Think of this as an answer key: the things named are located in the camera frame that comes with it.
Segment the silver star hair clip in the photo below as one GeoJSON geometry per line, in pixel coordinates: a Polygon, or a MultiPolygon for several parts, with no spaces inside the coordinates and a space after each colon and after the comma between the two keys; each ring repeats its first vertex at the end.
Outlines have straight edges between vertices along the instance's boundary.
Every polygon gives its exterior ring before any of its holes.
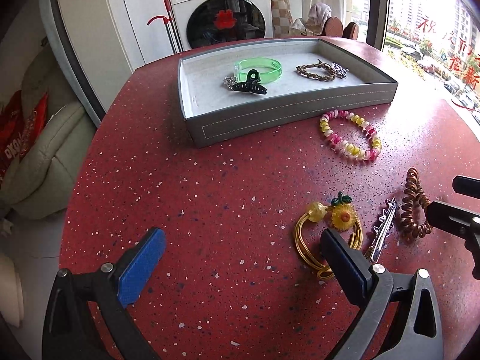
{"type": "Polygon", "coordinates": [[[393,228],[396,211],[399,208],[399,204],[394,197],[387,199],[385,202],[386,208],[382,210],[382,214],[378,218],[378,225],[373,227],[374,238],[365,254],[371,264],[378,263],[384,249],[385,240],[389,231],[393,228]]]}

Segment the green translucent bangle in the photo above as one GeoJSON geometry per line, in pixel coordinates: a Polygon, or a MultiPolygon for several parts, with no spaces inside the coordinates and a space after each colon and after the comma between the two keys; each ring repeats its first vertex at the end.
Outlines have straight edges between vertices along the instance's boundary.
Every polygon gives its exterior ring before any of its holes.
{"type": "Polygon", "coordinates": [[[237,61],[233,65],[233,76],[237,81],[246,81],[251,70],[258,72],[257,77],[262,85],[278,80],[282,74],[281,63],[273,58],[253,57],[237,61]]]}

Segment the black hair claw clip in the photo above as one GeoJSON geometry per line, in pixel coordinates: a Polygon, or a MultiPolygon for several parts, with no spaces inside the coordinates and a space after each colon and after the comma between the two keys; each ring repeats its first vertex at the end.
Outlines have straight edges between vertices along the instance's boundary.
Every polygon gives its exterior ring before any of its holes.
{"type": "Polygon", "coordinates": [[[256,69],[250,69],[247,73],[247,79],[241,82],[236,82],[231,86],[231,89],[236,92],[248,94],[267,94],[267,88],[260,83],[260,73],[256,69]]]}

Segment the grey jewelry tray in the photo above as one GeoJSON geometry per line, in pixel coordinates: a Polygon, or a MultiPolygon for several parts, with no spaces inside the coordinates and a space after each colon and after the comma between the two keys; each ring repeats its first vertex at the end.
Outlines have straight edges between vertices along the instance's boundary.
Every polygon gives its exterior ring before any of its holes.
{"type": "Polygon", "coordinates": [[[397,81],[370,63],[324,38],[269,39],[223,46],[181,58],[178,64],[181,111],[197,147],[262,129],[319,116],[331,109],[356,109],[393,101],[397,81]],[[241,59],[266,57],[281,64],[279,79],[266,94],[233,91],[224,78],[241,59]],[[331,82],[308,79],[300,65],[338,63],[346,77],[331,82]]]}

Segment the brown round chair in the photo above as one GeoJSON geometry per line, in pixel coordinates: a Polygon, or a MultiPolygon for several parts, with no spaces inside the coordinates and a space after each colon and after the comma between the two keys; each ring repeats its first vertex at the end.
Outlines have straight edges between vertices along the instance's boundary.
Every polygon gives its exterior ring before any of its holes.
{"type": "Polygon", "coordinates": [[[324,24],[321,35],[341,38],[343,36],[343,23],[336,16],[329,17],[324,24]]]}
{"type": "Polygon", "coordinates": [[[360,27],[355,22],[350,22],[343,30],[343,38],[357,40],[360,27]]]}

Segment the red embroidered cushion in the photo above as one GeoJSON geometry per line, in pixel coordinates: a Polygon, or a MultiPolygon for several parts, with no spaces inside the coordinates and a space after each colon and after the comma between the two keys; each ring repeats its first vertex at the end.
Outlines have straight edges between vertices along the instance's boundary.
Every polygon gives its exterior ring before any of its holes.
{"type": "Polygon", "coordinates": [[[19,152],[20,158],[24,158],[32,149],[42,130],[47,125],[48,99],[49,94],[45,92],[25,122],[21,138],[22,145],[19,152]]]}

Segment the white cloth on chair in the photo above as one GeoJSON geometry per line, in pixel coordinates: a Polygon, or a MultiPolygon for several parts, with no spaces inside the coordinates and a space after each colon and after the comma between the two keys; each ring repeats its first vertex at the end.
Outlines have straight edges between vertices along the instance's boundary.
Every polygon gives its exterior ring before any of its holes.
{"type": "Polygon", "coordinates": [[[321,35],[326,21],[332,16],[331,7],[323,2],[313,4],[307,18],[298,18],[289,27],[292,36],[317,36],[321,35]]]}

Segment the checkered tote bag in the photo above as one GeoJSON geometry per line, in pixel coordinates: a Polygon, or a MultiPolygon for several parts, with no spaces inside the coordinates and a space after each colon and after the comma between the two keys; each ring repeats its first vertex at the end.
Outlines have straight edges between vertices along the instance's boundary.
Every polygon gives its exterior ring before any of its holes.
{"type": "Polygon", "coordinates": [[[293,18],[290,0],[270,0],[272,12],[272,28],[275,38],[286,38],[290,34],[293,18]]]}

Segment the white front-load washing machine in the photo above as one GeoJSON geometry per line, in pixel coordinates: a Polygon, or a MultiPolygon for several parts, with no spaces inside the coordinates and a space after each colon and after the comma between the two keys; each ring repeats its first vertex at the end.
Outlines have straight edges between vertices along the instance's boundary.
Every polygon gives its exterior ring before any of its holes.
{"type": "Polygon", "coordinates": [[[271,0],[169,0],[183,50],[272,38],[271,0]]]}

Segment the red handled mop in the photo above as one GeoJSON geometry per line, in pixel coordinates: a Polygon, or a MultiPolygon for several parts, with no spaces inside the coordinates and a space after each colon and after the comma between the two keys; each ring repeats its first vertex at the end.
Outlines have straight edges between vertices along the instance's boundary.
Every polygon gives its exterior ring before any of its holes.
{"type": "Polygon", "coordinates": [[[179,54],[183,51],[182,44],[179,38],[179,34],[176,29],[176,24],[173,18],[173,9],[170,3],[170,0],[163,0],[163,4],[167,15],[157,15],[151,17],[146,23],[147,26],[150,26],[156,20],[162,20],[163,26],[165,27],[169,44],[172,48],[174,54],[179,54]]]}

